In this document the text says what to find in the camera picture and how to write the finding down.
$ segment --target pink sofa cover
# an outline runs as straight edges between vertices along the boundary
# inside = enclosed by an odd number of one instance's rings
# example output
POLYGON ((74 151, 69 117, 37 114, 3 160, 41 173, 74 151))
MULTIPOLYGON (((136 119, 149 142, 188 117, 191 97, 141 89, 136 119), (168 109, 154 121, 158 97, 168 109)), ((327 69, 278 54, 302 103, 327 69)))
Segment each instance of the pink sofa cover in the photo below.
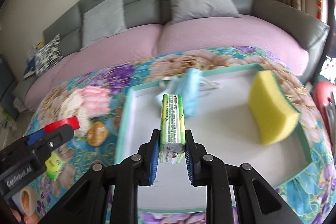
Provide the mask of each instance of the pink sofa cover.
POLYGON ((305 71, 309 55, 293 37, 262 19, 200 18, 174 25, 149 24, 128 29, 63 58, 36 80, 25 105, 35 111, 57 84, 98 69, 172 52, 209 47, 251 46, 271 51, 296 75, 305 71))

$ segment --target silver bolt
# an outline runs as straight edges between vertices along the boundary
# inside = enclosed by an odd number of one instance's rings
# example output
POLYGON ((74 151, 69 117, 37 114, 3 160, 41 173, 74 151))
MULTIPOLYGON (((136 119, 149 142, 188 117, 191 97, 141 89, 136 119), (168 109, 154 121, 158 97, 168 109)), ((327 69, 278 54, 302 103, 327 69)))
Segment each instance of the silver bolt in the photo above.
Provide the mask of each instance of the silver bolt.
POLYGON ((101 164, 95 164, 94 166, 92 166, 92 169, 94 171, 100 171, 101 169, 103 169, 103 165, 101 165, 101 164))
POLYGON ((134 155, 131 157, 131 159, 134 160, 134 161, 141 160, 141 155, 139 155, 139 154, 134 154, 134 155))
POLYGON ((247 171, 252 169, 252 165, 250 165, 250 164, 242 164, 241 166, 244 170, 247 170, 247 171))
POLYGON ((206 161, 212 161, 213 160, 213 156, 209 155, 209 154, 206 154, 206 155, 203 156, 203 159, 206 160, 206 161))

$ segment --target gray cabinet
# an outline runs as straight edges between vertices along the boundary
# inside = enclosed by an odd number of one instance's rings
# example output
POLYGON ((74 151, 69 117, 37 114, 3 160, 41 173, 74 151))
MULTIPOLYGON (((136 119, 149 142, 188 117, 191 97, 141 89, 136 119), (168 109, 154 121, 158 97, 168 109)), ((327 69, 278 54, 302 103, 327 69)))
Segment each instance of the gray cabinet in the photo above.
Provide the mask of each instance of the gray cabinet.
POLYGON ((0 55, 0 106, 11 115, 13 119, 16 119, 18 116, 18 111, 13 105, 15 97, 12 95, 12 91, 16 85, 14 75, 7 62, 0 55))

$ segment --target pink striped cloth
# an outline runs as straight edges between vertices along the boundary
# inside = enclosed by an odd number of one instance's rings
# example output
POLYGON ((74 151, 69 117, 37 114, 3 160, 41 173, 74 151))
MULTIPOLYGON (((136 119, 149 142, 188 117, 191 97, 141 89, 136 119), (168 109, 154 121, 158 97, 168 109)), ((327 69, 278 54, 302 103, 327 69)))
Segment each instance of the pink striped cloth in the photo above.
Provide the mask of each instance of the pink striped cloth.
POLYGON ((110 113, 110 92, 98 86, 87 86, 77 90, 83 97, 89 119, 110 113))

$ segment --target sponge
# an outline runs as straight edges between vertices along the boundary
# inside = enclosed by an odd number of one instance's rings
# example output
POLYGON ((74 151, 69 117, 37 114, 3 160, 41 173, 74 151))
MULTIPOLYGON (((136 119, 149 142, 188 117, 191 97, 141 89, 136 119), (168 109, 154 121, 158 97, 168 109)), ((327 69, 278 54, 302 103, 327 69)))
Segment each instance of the sponge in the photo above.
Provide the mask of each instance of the sponge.
POLYGON ((300 112, 287 100, 270 70, 259 71, 255 76, 248 105, 257 121, 263 145, 287 138, 300 118, 300 112))

